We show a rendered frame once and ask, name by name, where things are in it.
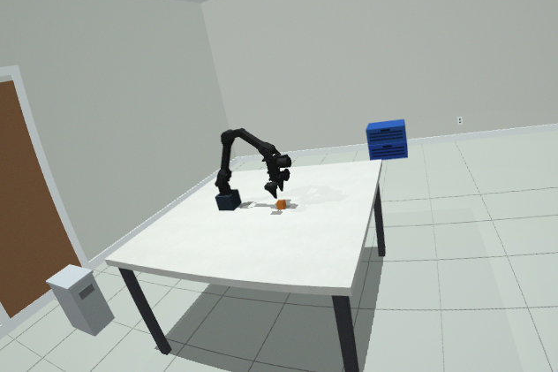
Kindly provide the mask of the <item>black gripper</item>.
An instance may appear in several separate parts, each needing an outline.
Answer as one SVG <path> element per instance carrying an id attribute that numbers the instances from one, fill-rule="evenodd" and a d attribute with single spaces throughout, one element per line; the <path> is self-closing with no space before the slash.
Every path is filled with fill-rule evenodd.
<path id="1" fill-rule="evenodd" d="M 281 190 L 281 192 L 283 192 L 283 181 L 284 180 L 279 179 L 279 181 L 276 181 L 276 175 L 275 174 L 279 170 L 280 170 L 280 168 L 277 168 L 277 169 L 274 169 L 274 170 L 271 170 L 271 171 L 268 170 L 267 171 L 267 174 L 269 175 L 269 180 L 268 181 L 272 181 L 272 182 L 267 182 L 267 184 L 264 185 L 264 189 L 269 191 L 275 199 L 277 199 L 276 189 L 278 187 Z"/>

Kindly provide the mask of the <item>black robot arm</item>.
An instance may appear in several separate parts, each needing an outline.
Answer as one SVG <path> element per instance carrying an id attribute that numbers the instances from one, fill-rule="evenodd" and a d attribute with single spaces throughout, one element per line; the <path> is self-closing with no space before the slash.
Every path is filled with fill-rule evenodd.
<path id="1" fill-rule="evenodd" d="M 218 186 L 219 193 L 218 195 L 228 195 L 233 190 L 230 187 L 230 179 L 232 178 L 232 174 L 230 171 L 230 148 L 235 140 L 235 138 L 240 137 L 241 139 L 245 140 L 255 148 L 259 150 L 259 152 L 264 156 L 262 162 L 266 162 L 268 170 L 274 170 L 279 168 L 285 168 L 284 171 L 276 172 L 276 181 L 285 180 L 288 181 L 290 178 L 290 172 L 287 168 L 291 167 L 291 159 L 288 155 L 281 155 L 281 153 L 275 148 L 274 145 L 259 140 L 249 132 L 247 132 L 244 128 L 231 130 L 222 133 L 221 139 L 223 144 L 222 149 L 222 165 L 221 169 L 218 172 L 217 180 L 215 181 L 215 186 Z M 275 154 L 273 156 L 273 154 Z"/>

